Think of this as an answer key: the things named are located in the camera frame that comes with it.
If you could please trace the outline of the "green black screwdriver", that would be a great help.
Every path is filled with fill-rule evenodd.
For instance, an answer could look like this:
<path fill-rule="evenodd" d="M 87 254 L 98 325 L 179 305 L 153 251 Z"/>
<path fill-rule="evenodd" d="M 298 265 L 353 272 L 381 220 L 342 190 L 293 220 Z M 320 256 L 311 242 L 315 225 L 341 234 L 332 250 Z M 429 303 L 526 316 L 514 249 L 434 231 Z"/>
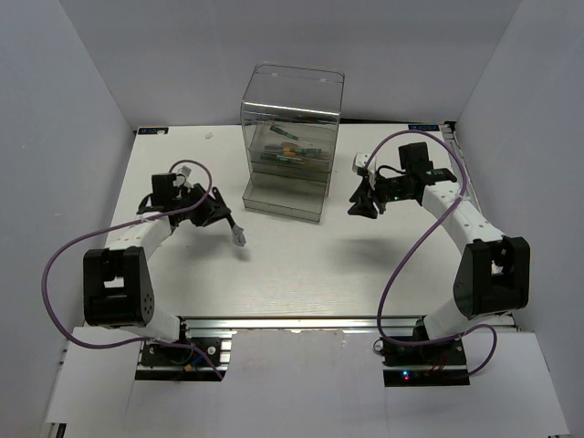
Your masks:
<path fill-rule="evenodd" d="M 322 150 L 319 148 L 295 148 L 294 153 L 298 156 L 314 157 L 320 156 L 322 154 Z"/>
<path fill-rule="evenodd" d="M 269 129 L 271 131 L 273 131 L 274 133 L 276 133 L 278 135 L 281 135 L 281 136 L 284 136 L 284 137 L 286 137 L 286 138 L 288 138 L 290 140 L 299 141 L 299 137 L 298 136 L 296 136 L 296 135 L 294 135 L 294 134 L 292 134 L 292 133 L 290 133 L 290 132 L 288 132 L 286 130 L 281 129 L 281 128 L 277 127 L 276 125 L 271 125 L 269 127 Z"/>
<path fill-rule="evenodd" d="M 281 154 L 274 154 L 274 153 L 262 153 L 260 155 L 262 160 L 273 161 L 273 162 L 287 162 L 287 163 L 299 163 L 302 162 L 301 159 L 297 157 L 288 157 Z"/>

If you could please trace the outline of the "silver adjustable wrench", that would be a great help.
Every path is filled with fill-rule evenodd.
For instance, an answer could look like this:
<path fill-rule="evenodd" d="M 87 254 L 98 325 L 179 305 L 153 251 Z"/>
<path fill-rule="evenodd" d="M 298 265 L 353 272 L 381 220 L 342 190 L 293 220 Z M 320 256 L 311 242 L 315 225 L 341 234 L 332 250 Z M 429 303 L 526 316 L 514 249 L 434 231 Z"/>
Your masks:
<path fill-rule="evenodd" d="M 246 245 L 244 229 L 235 222 L 232 215 L 227 215 L 226 220 L 229 223 L 232 232 L 233 243 L 236 246 L 244 247 Z"/>

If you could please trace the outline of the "orange handled pliers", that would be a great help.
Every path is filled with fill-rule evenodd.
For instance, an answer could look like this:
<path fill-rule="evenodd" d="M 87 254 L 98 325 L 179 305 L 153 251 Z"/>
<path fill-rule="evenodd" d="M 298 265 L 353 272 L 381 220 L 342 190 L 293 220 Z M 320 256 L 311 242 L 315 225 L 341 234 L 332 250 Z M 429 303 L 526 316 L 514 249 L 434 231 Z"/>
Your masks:
<path fill-rule="evenodd" d="M 264 147 L 265 151 L 277 152 L 283 154 L 293 154 L 295 148 L 300 148 L 297 144 L 293 142 L 281 142 L 280 144 L 268 144 Z"/>

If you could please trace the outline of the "clear plastic drawer cabinet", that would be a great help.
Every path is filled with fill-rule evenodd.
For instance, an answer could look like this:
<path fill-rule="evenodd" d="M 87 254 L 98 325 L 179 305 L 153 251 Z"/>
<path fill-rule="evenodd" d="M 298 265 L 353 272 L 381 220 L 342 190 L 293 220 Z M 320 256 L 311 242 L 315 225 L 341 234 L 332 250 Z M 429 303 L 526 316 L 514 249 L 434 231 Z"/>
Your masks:
<path fill-rule="evenodd" d="M 257 65 L 240 106 L 248 210 L 317 223 L 332 177 L 345 76 Z"/>

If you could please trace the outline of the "clear hinged cabinet lid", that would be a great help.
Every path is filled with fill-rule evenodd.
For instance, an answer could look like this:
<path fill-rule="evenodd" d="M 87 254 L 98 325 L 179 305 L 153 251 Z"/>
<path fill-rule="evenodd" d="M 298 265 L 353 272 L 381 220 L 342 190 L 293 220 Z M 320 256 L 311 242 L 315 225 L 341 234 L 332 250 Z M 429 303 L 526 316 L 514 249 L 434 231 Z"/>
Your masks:
<path fill-rule="evenodd" d="M 253 70 L 240 116 L 337 125 L 344 83 L 345 75 L 335 69 L 264 62 Z"/>

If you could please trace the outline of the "yellow handled needle-nose pliers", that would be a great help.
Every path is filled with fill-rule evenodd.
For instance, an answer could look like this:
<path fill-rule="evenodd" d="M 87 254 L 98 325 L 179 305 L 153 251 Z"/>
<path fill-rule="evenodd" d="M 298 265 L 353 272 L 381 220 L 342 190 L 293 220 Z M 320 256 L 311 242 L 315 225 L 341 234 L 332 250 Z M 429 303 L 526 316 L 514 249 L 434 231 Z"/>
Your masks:
<path fill-rule="evenodd" d="M 310 158 L 299 158 L 291 157 L 292 163 L 299 167 L 300 169 L 315 171 L 315 172 L 329 172 L 329 161 L 310 159 Z"/>

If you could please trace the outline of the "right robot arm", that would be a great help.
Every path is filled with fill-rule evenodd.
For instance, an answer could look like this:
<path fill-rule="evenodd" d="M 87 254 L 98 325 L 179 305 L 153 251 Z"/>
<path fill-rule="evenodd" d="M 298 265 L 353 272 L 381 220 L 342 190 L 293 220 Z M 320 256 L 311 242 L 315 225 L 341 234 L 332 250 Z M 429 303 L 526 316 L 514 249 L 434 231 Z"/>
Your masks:
<path fill-rule="evenodd" d="M 524 308 L 529 300 L 530 246 L 490 224 L 463 194 L 463 184 L 446 168 L 436 168 L 424 142 L 399 148 L 401 170 L 382 176 L 367 153 L 357 153 L 352 170 L 360 176 L 350 197 L 350 215 L 375 219 L 388 203 L 416 201 L 432 214 L 455 243 L 461 261 L 453 295 L 423 317 L 412 333 L 413 356 L 431 364 L 442 357 L 445 341 L 470 331 L 493 315 Z"/>

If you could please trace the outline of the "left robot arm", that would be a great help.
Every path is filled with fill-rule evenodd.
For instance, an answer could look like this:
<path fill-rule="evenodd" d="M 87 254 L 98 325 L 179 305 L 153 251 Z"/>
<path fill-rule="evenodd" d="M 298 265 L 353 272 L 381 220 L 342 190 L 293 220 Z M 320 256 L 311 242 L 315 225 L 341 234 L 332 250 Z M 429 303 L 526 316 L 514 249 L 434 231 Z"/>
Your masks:
<path fill-rule="evenodd" d="M 155 305 L 148 261 L 183 222 L 206 227 L 225 220 L 234 243 L 245 245 L 242 228 L 215 187 L 207 192 L 188 180 L 190 169 L 151 177 L 151 193 L 139 204 L 147 216 L 108 247 L 91 249 L 83 258 L 83 308 L 90 326 L 126 330 L 162 341 L 171 363 L 185 363 L 193 342 L 184 335 L 181 318 Z"/>

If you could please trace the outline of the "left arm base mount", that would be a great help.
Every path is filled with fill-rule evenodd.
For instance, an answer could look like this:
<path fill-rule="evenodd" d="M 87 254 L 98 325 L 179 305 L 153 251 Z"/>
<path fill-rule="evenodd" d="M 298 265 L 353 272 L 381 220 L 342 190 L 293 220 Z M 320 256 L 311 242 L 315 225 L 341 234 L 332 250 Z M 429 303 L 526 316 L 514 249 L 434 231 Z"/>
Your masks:
<path fill-rule="evenodd" d="M 222 376 L 226 374 L 231 352 L 230 339 L 206 336 L 192 338 L 189 342 L 209 358 Z M 197 382 L 221 379 L 196 351 L 145 343 L 141 347 L 135 380 Z"/>

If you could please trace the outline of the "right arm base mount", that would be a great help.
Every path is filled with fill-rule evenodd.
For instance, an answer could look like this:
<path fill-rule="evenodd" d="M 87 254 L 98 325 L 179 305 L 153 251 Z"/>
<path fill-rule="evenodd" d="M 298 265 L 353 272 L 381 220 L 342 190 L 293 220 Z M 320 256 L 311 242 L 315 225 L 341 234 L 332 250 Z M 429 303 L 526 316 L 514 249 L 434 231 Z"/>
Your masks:
<path fill-rule="evenodd" d="M 470 377 L 461 340 L 405 347 L 379 339 L 374 351 L 382 357 L 386 388 L 468 386 Z"/>

